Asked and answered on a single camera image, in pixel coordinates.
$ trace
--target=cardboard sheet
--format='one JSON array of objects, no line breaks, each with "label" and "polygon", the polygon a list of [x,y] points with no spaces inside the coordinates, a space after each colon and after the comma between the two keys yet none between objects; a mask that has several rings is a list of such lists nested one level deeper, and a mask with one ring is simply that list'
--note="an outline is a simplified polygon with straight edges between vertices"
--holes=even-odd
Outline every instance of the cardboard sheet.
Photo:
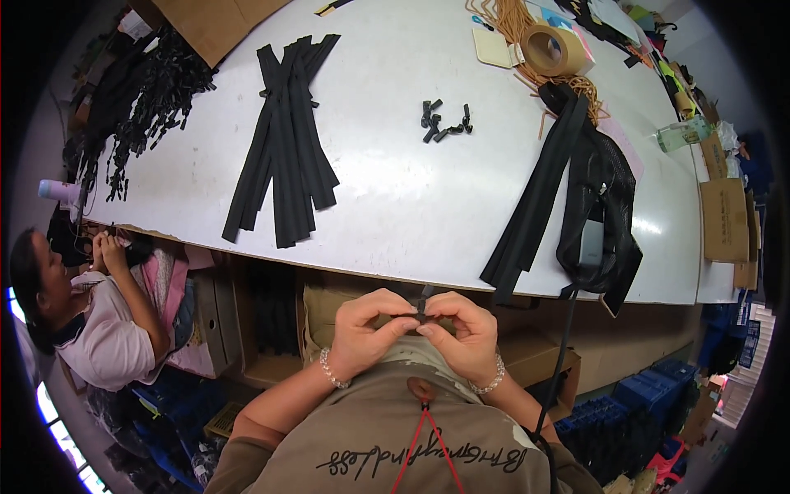
[{"label": "cardboard sheet", "polygon": [[252,29],[291,0],[129,0],[157,28],[162,16],[214,67]]}]

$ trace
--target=black fabric strip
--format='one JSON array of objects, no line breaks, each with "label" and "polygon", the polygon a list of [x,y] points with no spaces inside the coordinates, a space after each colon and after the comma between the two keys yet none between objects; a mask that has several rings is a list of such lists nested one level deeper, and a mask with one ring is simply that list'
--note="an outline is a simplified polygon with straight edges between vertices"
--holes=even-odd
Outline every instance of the black fabric strip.
[{"label": "black fabric strip", "polygon": [[[288,50],[286,49],[284,58],[288,57]],[[286,65],[283,65],[283,71],[286,70]],[[288,204],[292,208],[290,220],[293,222],[294,236],[290,237],[293,241],[306,239],[310,236],[310,227],[307,224],[307,211],[304,205],[304,199],[300,195],[304,194],[302,185],[302,174],[299,171],[299,157],[296,152],[296,140],[294,138],[294,127],[291,117],[291,94],[288,87],[283,87],[283,96],[280,100],[280,149],[283,151],[284,163],[281,170],[288,176],[288,186],[291,188],[289,194]]]},{"label": "black fabric strip", "polygon": [[319,17],[321,17],[321,16],[323,15],[323,13],[324,13],[324,12],[326,12],[327,10],[329,10],[329,9],[331,9],[331,8],[333,8],[333,7],[334,7],[335,9],[339,9],[339,8],[341,8],[342,6],[344,6],[345,4],[349,3],[350,1],[351,1],[351,0],[335,0],[334,2],[332,2],[332,3],[328,4],[328,5],[327,5],[327,6],[325,6],[323,9],[321,9],[321,11],[320,11],[320,12],[315,12],[315,15],[317,15],[317,16],[319,16]]},{"label": "black fabric strip", "polygon": [[294,72],[302,94],[305,95],[304,97],[306,98],[303,100],[302,106],[304,110],[304,119],[307,124],[307,137],[309,138],[310,146],[312,147],[313,158],[315,160],[318,174],[320,175],[325,198],[325,201],[322,201],[321,205],[316,203],[315,209],[324,209],[325,207],[334,206],[337,203],[332,189],[339,185],[340,181],[337,179],[332,166],[329,165],[329,160],[326,159],[324,149],[321,147],[321,142],[318,140],[318,129],[315,126],[315,117],[313,113],[314,109],[312,108],[312,105],[309,104],[312,96],[309,89],[307,88],[307,75],[305,74],[302,64],[298,60],[294,64]]},{"label": "black fabric strip", "polygon": [[318,139],[310,81],[339,35],[310,44],[305,36],[288,45],[280,63],[271,45],[258,50],[266,100],[228,210],[223,238],[235,242],[239,228],[253,229],[269,184],[274,189],[278,248],[293,247],[315,231],[313,208],[337,203],[340,183]]},{"label": "black fabric strip", "polygon": [[272,178],[272,172],[269,164],[272,161],[271,147],[264,145],[263,157],[261,163],[258,165],[258,170],[254,181],[254,192],[250,196],[249,201],[244,205],[244,213],[242,214],[242,221],[240,228],[242,230],[252,231],[255,229],[255,219],[258,216],[258,211],[261,210],[261,204],[266,196],[266,189],[269,188],[269,181]]},{"label": "black fabric strip", "polygon": [[337,41],[340,39],[339,34],[328,34],[324,36],[323,41],[321,42],[320,51],[310,60],[310,63],[306,64],[305,71],[307,72],[307,80],[312,82],[315,78],[315,74],[318,74],[318,69],[324,64],[326,57],[329,56],[329,53],[335,48]]},{"label": "black fabric strip", "polygon": [[[544,147],[540,152],[540,158],[535,165],[535,169],[532,171],[532,175],[529,177],[527,187],[519,199],[516,210],[513,212],[513,216],[510,218],[502,238],[497,243],[494,254],[491,256],[491,259],[489,259],[485,270],[483,270],[481,279],[493,286],[499,286],[505,270],[512,270],[515,267],[507,266],[503,259],[507,247],[514,241],[514,231],[523,227],[530,198],[534,199],[535,202],[539,200],[545,201],[543,194],[546,192],[546,187],[543,187],[542,181],[545,180],[546,173],[549,171],[548,169],[550,167],[550,165],[546,165],[546,163],[554,157],[557,151],[557,145],[554,143],[558,138],[557,136],[566,128],[567,115],[569,113],[570,108],[561,108],[555,113],[559,115],[557,122],[549,129]],[[551,196],[551,204],[553,203],[554,199],[553,196]]]},{"label": "black fabric strip", "polygon": [[313,109],[310,106],[310,95],[304,91],[304,85],[298,80],[297,67],[301,67],[301,64],[301,59],[297,57],[294,60],[294,70],[291,72],[290,79],[288,79],[288,94],[291,97],[291,117],[293,121],[294,139],[296,142],[296,154],[299,157],[299,169],[302,171],[304,182],[307,185],[305,189],[309,192],[310,196],[312,196],[315,208],[322,209],[332,206],[333,204],[329,203],[325,188],[322,186],[321,174],[318,170],[318,163],[315,160],[313,143],[310,140],[307,116],[312,114]]},{"label": "black fabric strip", "polygon": [[[577,98],[566,85],[560,89],[554,85],[544,85],[541,89],[541,98],[544,98],[549,108],[555,107],[553,109],[559,118],[549,130],[516,211],[480,275],[482,280],[496,287],[496,304],[504,304],[510,299],[521,271],[532,267],[562,173],[578,139],[588,107],[586,97]],[[562,99],[565,99],[564,106],[557,110],[556,105]]]},{"label": "black fabric strip", "polygon": [[247,151],[247,158],[244,160],[239,181],[236,183],[236,190],[233,193],[231,200],[231,207],[228,210],[228,218],[225,221],[225,228],[222,231],[222,238],[228,242],[235,242],[236,236],[239,233],[239,226],[241,225],[242,214],[244,206],[247,204],[250,193],[250,185],[255,174],[255,170],[260,163],[261,155],[263,152],[263,143],[266,139],[266,133],[269,129],[269,121],[272,118],[273,109],[275,104],[269,102],[270,98],[266,98],[263,104],[261,114],[258,116],[258,124],[255,126],[255,133],[253,134],[252,144],[250,150]]}]

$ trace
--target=paper sheet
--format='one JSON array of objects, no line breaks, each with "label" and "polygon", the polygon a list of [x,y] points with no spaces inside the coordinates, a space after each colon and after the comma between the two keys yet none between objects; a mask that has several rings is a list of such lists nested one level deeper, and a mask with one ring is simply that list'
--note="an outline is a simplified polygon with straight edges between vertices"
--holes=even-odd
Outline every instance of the paper sheet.
[{"label": "paper sheet", "polygon": [[601,22],[611,26],[615,31],[631,40],[635,46],[641,46],[639,35],[628,14],[623,12],[615,0],[589,0],[590,12]]}]

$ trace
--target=white table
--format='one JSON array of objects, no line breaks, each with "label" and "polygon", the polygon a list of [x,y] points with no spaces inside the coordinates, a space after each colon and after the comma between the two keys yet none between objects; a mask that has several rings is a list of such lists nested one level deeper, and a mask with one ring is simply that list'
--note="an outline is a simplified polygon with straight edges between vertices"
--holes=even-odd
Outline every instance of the white table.
[{"label": "white table", "polygon": [[[513,70],[477,61],[471,31],[479,26],[463,2],[352,2],[327,17],[313,15],[324,3],[295,0],[252,31],[220,66],[218,89],[194,98],[186,129],[129,160],[128,200],[106,203],[108,186],[97,180],[86,217],[324,270],[491,289],[479,275],[540,154],[543,104]],[[326,33],[342,37],[310,90],[321,104],[315,119],[325,154],[340,179],[337,205],[315,214],[309,240],[278,250],[270,189],[255,231],[239,231],[230,243],[221,233],[263,105],[255,51],[271,43],[281,57],[297,38],[312,34],[316,43]],[[691,149],[665,154],[652,137],[676,121],[663,86],[642,64],[628,69],[619,49],[592,35],[587,40],[597,61],[588,75],[645,165],[633,228],[645,257],[627,301],[693,304],[698,290],[725,298],[722,276],[709,289],[699,287],[701,269],[711,269],[701,264]],[[423,144],[422,101],[437,98],[446,125],[460,122],[468,103],[473,134]],[[108,142],[101,164],[111,148]],[[516,293],[557,296],[568,283],[555,259],[565,190],[566,177],[532,271],[521,275]]]}]

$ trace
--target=water bottle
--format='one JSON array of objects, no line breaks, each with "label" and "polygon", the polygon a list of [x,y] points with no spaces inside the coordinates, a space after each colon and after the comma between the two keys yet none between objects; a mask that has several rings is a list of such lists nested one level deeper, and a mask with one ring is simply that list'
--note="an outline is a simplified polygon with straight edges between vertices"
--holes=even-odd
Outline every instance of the water bottle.
[{"label": "water bottle", "polygon": [[713,133],[713,126],[702,115],[695,115],[685,122],[673,123],[656,132],[656,140],[665,153],[696,144]]}]

